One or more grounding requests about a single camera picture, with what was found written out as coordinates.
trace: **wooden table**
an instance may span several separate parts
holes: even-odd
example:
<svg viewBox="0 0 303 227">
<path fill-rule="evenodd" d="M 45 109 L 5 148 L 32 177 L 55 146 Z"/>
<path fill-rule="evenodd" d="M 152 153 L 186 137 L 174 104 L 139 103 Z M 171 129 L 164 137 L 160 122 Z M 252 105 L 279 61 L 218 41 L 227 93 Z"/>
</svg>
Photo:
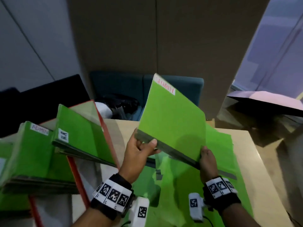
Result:
<svg viewBox="0 0 303 227">
<path fill-rule="evenodd" d="M 139 122 L 114 119 L 104 119 L 104 121 L 119 163 L 122 164 L 126 144 Z M 248 131 L 216 129 L 232 136 L 234 153 L 237 156 L 255 220 L 264 227 L 293 226 Z"/>
</svg>

